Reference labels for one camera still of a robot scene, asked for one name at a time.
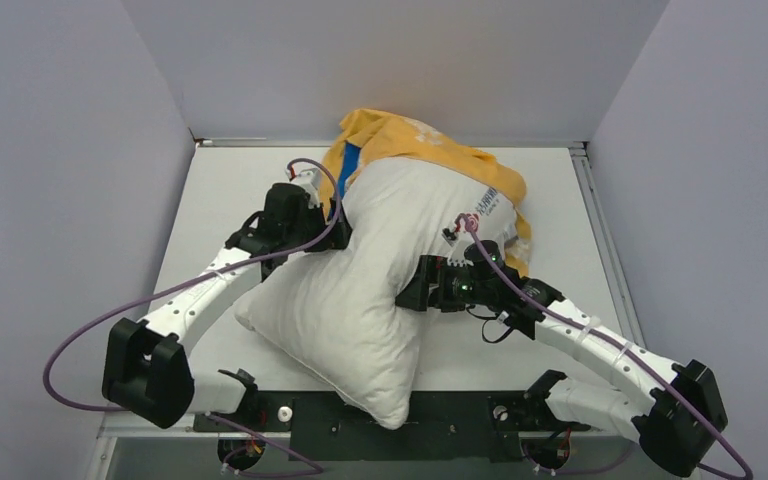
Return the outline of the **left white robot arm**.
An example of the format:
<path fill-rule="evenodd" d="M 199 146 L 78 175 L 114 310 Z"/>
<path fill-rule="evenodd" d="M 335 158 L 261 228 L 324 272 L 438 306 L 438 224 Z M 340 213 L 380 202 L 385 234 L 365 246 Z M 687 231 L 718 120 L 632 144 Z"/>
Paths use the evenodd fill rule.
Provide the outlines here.
<path fill-rule="evenodd" d="M 261 210 L 233 232 L 203 273 L 137 321 L 123 318 L 108 336 L 103 397 L 160 428 L 187 414 L 218 413 L 234 430 L 256 421 L 257 386 L 242 370 L 196 373 L 189 357 L 205 333 L 244 293 L 288 257 L 344 249 L 351 227 L 340 196 L 319 200 L 311 184 L 274 184 Z"/>

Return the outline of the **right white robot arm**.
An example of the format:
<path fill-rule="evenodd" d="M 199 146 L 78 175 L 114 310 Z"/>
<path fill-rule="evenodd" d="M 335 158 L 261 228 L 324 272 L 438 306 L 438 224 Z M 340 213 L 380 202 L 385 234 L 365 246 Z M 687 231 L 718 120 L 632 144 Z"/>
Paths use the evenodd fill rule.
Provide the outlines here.
<path fill-rule="evenodd" d="M 507 266 L 489 240 L 462 260 L 421 256 L 397 306 L 465 311 L 483 306 L 511 331 L 563 352 L 608 382 L 601 388 L 546 372 L 528 389 L 527 419 L 557 421 L 622 436 L 666 472 L 689 477 L 728 424 L 714 372 L 698 360 L 682 365 L 604 326 L 545 282 Z"/>

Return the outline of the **white pillow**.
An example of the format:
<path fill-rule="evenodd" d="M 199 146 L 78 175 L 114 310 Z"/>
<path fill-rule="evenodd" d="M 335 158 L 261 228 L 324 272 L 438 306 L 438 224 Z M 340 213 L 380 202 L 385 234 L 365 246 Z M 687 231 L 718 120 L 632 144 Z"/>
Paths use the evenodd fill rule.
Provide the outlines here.
<path fill-rule="evenodd" d="M 395 430 L 408 417 L 422 337 L 436 317 L 399 308 L 397 295 L 422 256 L 450 255 L 443 230 L 461 215 L 477 219 L 481 238 L 505 241 L 515 205 L 449 168 L 391 157 L 361 170 L 343 208 L 352 229 L 346 248 L 289 260 L 244 294 L 234 315 Z"/>

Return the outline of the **yellow and blue pillowcase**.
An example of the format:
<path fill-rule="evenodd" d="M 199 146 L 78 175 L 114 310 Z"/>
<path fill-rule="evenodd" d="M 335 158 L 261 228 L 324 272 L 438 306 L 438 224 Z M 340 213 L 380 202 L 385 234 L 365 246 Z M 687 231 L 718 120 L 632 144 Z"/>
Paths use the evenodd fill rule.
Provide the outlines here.
<path fill-rule="evenodd" d="M 496 157 L 462 145 L 416 119 L 391 112 L 359 108 L 340 122 L 341 133 L 322 163 L 344 191 L 368 164 L 389 157 L 426 161 L 463 174 L 503 194 L 514 205 L 518 239 L 505 248 L 506 264 L 521 274 L 529 272 L 531 226 L 520 204 L 527 194 L 524 177 Z"/>

